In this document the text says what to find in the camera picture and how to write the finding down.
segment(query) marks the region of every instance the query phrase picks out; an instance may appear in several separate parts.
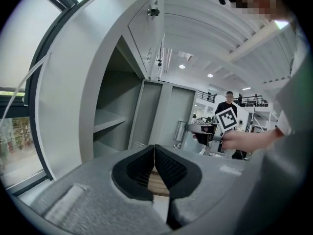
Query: hand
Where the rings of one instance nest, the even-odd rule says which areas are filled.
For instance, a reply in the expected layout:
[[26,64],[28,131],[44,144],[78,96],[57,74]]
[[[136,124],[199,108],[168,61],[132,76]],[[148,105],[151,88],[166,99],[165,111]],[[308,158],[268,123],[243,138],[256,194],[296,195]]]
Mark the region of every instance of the hand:
[[223,138],[224,149],[235,149],[245,152],[253,152],[257,149],[266,149],[274,140],[283,136],[278,128],[261,133],[227,131]]

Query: metal cabinet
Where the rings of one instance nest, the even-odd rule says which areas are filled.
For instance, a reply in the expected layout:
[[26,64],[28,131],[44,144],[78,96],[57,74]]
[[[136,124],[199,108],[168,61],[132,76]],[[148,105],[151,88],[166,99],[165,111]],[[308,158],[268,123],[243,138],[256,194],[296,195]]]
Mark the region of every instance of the metal cabinet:
[[179,144],[180,141],[174,139],[179,121],[191,122],[196,94],[196,89],[144,80],[128,148],[148,144]]
[[[159,15],[152,16],[150,11],[157,9]],[[133,36],[140,57],[149,74],[158,53],[159,43],[164,36],[164,0],[149,0],[138,11],[128,28]]]

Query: person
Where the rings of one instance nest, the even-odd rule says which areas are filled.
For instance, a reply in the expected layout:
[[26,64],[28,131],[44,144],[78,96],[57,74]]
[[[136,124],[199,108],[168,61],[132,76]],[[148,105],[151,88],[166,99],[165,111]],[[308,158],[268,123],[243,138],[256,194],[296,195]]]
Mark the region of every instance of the person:
[[253,101],[255,101],[254,106],[258,106],[258,95],[257,94],[254,96]]
[[241,94],[239,94],[238,105],[242,106],[242,104],[243,104],[243,96]]
[[226,97],[226,101],[219,103],[219,105],[216,108],[215,114],[220,113],[231,107],[233,108],[234,113],[237,117],[237,107],[234,104],[232,104],[232,100],[234,99],[233,92],[227,92],[225,97]]
[[[296,32],[296,48],[294,62],[291,69],[291,79],[296,74],[305,58],[310,55],[310,45],[299,25],[294,19],[293,13],[282,0],[238,0],[246,7],[257,9],[257,14],[267,15],[268,19],[285,20],[291,22]],[[224,149],[238,149],[245,152],[253,152],[260,148],[268,148],[275,140],[291,132],[287,116],[283,111],[279,116],[276,128],[262,133],[236,132],[230,130],[223,136]]]

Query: ceiling beam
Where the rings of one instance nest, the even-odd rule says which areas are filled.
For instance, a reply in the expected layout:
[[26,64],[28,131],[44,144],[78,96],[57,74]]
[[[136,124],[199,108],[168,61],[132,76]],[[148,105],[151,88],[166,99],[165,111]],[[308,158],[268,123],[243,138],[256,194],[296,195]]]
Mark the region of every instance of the ceiling beam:
[[167,72],[170,71],[170,63],[171,63],[172,55],[173,55],[173,50],[171,49],[171,50],[170,50],[170,53],[169,53],[168,62],[167,62],[167,64],[166,64]]
[[184,69],[183,73],[186,76],[195,77],[197,79],[205,81],[208,85],[218,86],[220,88],[223,88],[225,91],[231,91],[234,89],[237,90],[236,85],[223,80],[221,77],[214,76],[212,78],[208,78],[206,72],[203,72],[201,69],[198,69],[198,71],[199,72],[196,72],[195,70]]
[[165,73],[167,73],[167,70],[166,70],[167,58],[168,58],[168,50],[167,48],[164,48],[163,70]]
[[234,73],[232,73],[232,72],[230,72],[230,73],[228,73],[228,74],[226,74],[223,78],[225,79],[225,78],[228,78],[229,76],[232,76]]
[[216,69],[219,65],[215,64],[213,62],[210,62],[210,64],[205,68],[206,71],[210,72]]
[[221,67],[224,67],[228,71],[239,76],[243,81],[249,84],[255,92],[263,95],[268,101],[274,101],[273,96],[263,89],[261,82],[255,76],[250,74],[246,69],[210,53],[206,45],[183,36],[166,34],[165,37],[165,45],[167,48],[180,49],[181,51],[196,55],[201,59],[211,60],[211,62],[218,63]]
[[193,68],[193,66],[194,66],[194,64],[196,63],[197,59],[198,59],[198,58],[193,55],[192,58],[191,58],[191,60],[187,62],[188,66],[189,66],[190,68]]
[[252,52],[257,47],[266,43],[268,40],[276,37],[278,34],[288,29],[288,27],[290,26],[279,29],[275,21],[271,21],[269,24],[267,24],[261,30],[255,33],[252,37],[250,37],[247,41],[245,41],[242,45],[240,45],[235,51],[230,53],[227,56],[226,60],[231,63],[235,62],[236,60]]
[[288,83],[288,81],[289,81],[289,78],[275,81],[275,82],[266,83],[266,84],[263,84],[262,87],[264,90],[280,89],[280,88],[283,88]]
[[217,73],[219,72],[221,69],[223,69],[222,66],[218,66],[215,70],[213,70],[214,73]]
[[210,66],[211,63],[212,63],[212,62],[210,62],[210,61],[205,62],[205,63],[204,63],[204,66],[203,66],[203,69],[204,69],[204,70],[207,69],[207,68]]
[[179,6],[182,9],[192,9],[194,13],[202,13],[204,16],[207,16],[208,19],[215,22],[224,21],[224,24],[236,28],[236,30],[240,31],[246,38],[249,38],[252,32],[254,32],[251,25],[238,17],[238,15],[226,9],[224,6],[209,0],[165,0],[165,13],[169,13],[167,9],[169,4]]

